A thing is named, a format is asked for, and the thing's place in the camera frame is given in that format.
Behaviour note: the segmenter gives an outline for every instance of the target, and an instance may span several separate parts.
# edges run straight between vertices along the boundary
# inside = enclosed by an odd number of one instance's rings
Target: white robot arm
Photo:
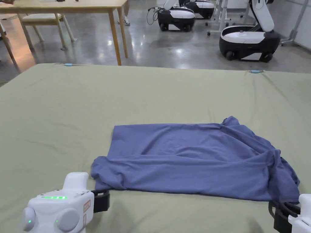
[[[301,207],[291,203],[269,202],[274,229],[280,233],[311,233],[311,194],[301,194],[299,202]]]
[[[264,32],[271,32],[274,29],[274,22],[267,8],[265,0],[250,0],[251,10]]]
[[[87,190],[88,176],[86,172],[69,173],[61,190],[31,199],[23,212],[23,230],[30,233],[85,233],[93,213],[109,208],[109,191]]]
[[[164,4],[163,8],[166,11],[168,11],[174,6],[175,2],[176,2],[176,0],[167,0],[166,3]]]

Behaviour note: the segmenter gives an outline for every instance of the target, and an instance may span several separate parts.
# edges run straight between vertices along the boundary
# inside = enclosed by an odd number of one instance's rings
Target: green led light
[[[41,197],[45,199],[67,199],[67,197]]]

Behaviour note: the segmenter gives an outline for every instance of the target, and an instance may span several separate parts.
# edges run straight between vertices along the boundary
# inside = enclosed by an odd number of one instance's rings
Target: concrete floor
[[[124,57],[122,37],[116,24],[122,64],[169,68],[269,70],[311,73],[311,53],[301,47],[279,47],[269,63],[227,61],[219,52],[219,34],[207,37],[211,27],[197,20],[192,32],[161,32],[157,22],[149,26],[147,9],[154,0],[131,0],[131,26],[125,28],[129,58]],[[0,42],[0,82],[9,81],[38,63],[75,63],[117,65],[107,14],[68,14],[67,19],[78,41],[71,43],[67,33],[67,51],[60,50],[56,26],[39,26],[45,41],[39,43],[33,29],[29,32],[35,52],[31,53],[18,19],[2,21],[10,40],[16,63]],[[233,21],[241,22],[239,17]]]

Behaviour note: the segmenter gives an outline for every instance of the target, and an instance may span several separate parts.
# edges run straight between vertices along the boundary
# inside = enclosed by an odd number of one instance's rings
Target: blue clip
[[[262,73],[263,71],[249,71],[249,72],[252,74],[259,74],[259,73]]]

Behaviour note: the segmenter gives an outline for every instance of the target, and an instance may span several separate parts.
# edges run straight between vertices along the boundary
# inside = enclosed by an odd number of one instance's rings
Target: wrinkled fabric
[[[299,179],[280,154],[232,116],[221,124],[115,126],[91,176],[96,189],[297,202]]]

